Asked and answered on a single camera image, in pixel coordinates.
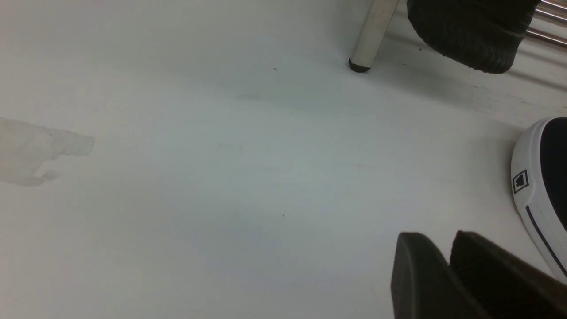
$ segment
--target rubber foot cap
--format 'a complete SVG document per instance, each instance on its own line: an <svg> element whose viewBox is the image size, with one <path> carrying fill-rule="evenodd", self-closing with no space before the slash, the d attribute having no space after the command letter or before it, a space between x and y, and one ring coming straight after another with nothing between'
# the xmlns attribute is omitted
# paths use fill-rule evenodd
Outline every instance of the rubber foot cap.
<svg viewBox="0 0 567 319"><path fill-rule="evenodd" d="M349 67L352 71L355 71L356 73L364 73L364 72L370 70L370 68L367 68L365 66L360 66L360 65L352 63L350 58L349 58Z"/></svg>

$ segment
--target stain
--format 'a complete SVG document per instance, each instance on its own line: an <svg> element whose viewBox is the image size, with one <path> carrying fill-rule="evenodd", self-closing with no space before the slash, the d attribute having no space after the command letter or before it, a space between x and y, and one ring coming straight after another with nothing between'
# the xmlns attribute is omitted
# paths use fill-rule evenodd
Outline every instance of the stain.
<svg viewBox="0 0 567 319"><path fill-rule="evenodd" d="M236 98L247 101L256 101L261 99L261 96L260 94L256 94L256 93L245 93L245 94L237 95Z"/></svg>
<svg viewBox="0 0 567 319"><path fill-rule="evenodd" d="M350 166L350 167L355 167L357 169L365 169L365 170L376 170L376 169L378 169L375 166L358 164L358 163L339 163L339 165Z"/></svg>
<svg viewBox="0 0 567 319"><path fill-rule="evenodd" d="M0 117L0 181L32 187L59 178L48 171L35 174L45 161L59 155L85 156L95 145L95 138L61 129L50 129Z"/></svg>
<svg viewBox="0 0 567 319"><path fill-rule="evenodd" d="M370 286L370 291L372 292L372 295L374 296L374 298L376 298L376 300L378 300L378 296L376 295L376 292L374 291L374 288L372 288L372 286Z"/></svg>
<svg viewBox="0 0 567 319"><path fill-rule="evenodd" d="M217 143L217 147L218 148L222 148L222 149L231 149L232 145L230 144L225 144L225 143Z"/></svg>

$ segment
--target black stripe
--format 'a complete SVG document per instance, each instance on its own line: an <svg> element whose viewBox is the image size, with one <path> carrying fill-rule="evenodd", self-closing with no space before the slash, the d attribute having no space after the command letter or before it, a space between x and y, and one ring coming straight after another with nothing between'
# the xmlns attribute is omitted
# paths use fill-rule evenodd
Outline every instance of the black stripe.
<svg viewBox="0 0 567 319"><path fill-rule="evenodd" d="M549 247L547 240L545 240L545 237L543 237L541 230L539 230L538 225L535 223L534 217L531 214L530 206L526 206L526 210L528 211L528 216L530 217L530 220L532 221L532 224L534 225L535 231L538 232L539 238L541 238L541 241L543 241L543 244L546 246L547 250L549 250L551 257L553 257L553 259L555 260L555 262L557 263L557 265L559 266L559 268L561 269L561 271L563 272L565 277L567 277L567 271L565 270L565 268L563 267L563 265L561 264L561 262L559 261L559 259L555 255L555 253L553 252L553 249L551 249L551 247Z"/></svg>

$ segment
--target chair leg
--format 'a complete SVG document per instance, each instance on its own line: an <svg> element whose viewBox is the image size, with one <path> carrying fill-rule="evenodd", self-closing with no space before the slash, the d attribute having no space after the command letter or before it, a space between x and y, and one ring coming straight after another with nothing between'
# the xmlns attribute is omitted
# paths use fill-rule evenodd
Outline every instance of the chair leg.
<svg viewBox="0 0 567 319"><path fill-rule="evenodd" d="M349 58L349 66L352 71L363 73L372 67L372 62L386 34L390 20L392 20L398 1L373 1L366 15L354 52Z"/></svg>

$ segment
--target metal rod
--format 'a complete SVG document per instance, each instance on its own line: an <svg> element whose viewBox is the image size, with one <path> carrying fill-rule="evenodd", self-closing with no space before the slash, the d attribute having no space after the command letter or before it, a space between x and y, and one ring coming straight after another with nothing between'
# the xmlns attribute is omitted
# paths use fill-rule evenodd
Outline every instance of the metal rod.
<svg viewBox="0 0 567 319"><path fill-rule="evenodd" d="M565 38L534 29L528 29L528 31L526 31L526 36L530 39L552 44L554 47L561 49L562 51L567 51L567 39Z"/></svg>
<svg viewBox="0 0 567 319"><path fill-rule="evenodd" d="M546 17L546 18L550 18L554 22L558 22L558 23L554 23L554 24L557 24L560 27L567 27L567 17L565 17L563 15L555 14L553 12L549 12L546 9L542 9L542 8L536 8L535 12L539 15Z"/></svg>
<svg viewBox="0 0 567 319"><path fill-rule="evenodd" d="M546 4L548 6L552 6L555 7L557 9L563 10L563 11L567 11L567 5L557 2L557 1L552 1L552 0L541 0L541 2L543 4Z"/></svg>

